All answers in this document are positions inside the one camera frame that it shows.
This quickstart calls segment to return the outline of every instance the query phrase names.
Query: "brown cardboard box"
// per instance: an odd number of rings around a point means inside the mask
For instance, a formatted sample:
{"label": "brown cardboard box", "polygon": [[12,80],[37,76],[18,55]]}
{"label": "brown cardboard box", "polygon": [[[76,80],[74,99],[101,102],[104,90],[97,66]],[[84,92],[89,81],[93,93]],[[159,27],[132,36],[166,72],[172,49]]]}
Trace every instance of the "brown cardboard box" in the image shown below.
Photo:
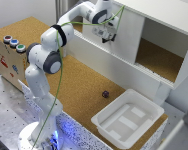
{"label": "brown cardboard box", "polygon": [[25,79],[26,60],[26,53],[19,54],[0,41],[0,74],[19,90],[22,88],[18,79],[21,81]]}

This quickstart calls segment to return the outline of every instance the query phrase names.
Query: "small dark object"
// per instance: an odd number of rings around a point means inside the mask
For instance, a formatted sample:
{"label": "small dark object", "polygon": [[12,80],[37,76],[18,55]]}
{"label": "small dark object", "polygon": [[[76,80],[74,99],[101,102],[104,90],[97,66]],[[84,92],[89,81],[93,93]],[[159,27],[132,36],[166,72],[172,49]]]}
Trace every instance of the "small dark object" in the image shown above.
{"label": "small dark object", "polygon": [[104,91],[104,92],[102,93],[102,96],[103,96],[104,98],[108,98],[108,97],[109,97],[109,92],[108,92],[108,91]]}

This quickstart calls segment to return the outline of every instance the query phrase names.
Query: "white plastic tray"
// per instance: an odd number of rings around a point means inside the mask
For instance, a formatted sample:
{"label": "white plastic tray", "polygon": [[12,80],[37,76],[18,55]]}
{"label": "white plastic tray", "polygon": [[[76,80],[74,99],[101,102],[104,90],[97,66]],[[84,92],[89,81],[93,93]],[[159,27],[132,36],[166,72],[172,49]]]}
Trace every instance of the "white plastic tray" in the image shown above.
{"label": "white plastic tray", "polygon": [[163,108],[129,89],[91,120],[112,144],[129,149],[163,113]]}

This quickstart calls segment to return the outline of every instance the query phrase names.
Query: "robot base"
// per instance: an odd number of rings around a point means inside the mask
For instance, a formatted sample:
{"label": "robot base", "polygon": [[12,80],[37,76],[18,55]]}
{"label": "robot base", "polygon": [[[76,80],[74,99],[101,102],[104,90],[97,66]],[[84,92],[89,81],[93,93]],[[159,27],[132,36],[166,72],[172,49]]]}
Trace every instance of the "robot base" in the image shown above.
{"label": "robot base", "polygon": [[[32,150],[32,143],[29,141],[29,137],[37,125],[38,122],[31,123],[20,132],[18,137],[18,150]],[[43,150],[43,148],[36,145],[33,150]]]}

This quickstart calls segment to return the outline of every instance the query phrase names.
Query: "white robotic arm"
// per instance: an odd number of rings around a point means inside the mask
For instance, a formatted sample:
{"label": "white robotic arm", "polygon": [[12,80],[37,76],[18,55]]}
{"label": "white robotic arm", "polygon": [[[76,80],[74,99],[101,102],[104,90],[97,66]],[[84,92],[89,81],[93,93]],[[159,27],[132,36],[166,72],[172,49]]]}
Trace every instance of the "white robotic arm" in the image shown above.
{"label": "white robotic arm", "polygon": [[[111,12],[111,0],[98,0],[96,5],[89,1],[80,0],[59,19],[56,25],[53,25],[42,34],[41,44],[34,43],[28,47],[27,58],[30,66],[26,69],[25,76],[28,86],[33,93],[35,102],[43,110],[43,113],[40,115],[39,124],[29,137],[29,141],[32,145],[36,142],[39,132],[54,102],[54,97],[49,93],[50,87],[45,73],[54,74],[59,71],[62,65],[58,52],[57,31],[59,33],[59,45],[65,46],[66,43],[73,38],[74,29],[71,23],[62,26],[63,24],[70,22],[77,16],[82,16],[92,24],[99,24],[110,19],[112,17]],[[115,31],[118,20],[118,17],[115,17],[109,21],[105,25],[107,29],[106,32],[99,34],[99,36],[105,40],[113,39],[116,34]],[[96,30],[100,29],[94,27],[94,34],[97,34]],[[55,134],[57,130],[55,117],[62,112],[62,108],[62,104],[57,101],[36,143],[37,149],[45,149],[45,147],[42,146],[42,143],[47,139],[50,139],[51,135]],[[58,141],[56,148],[61,148]]]}

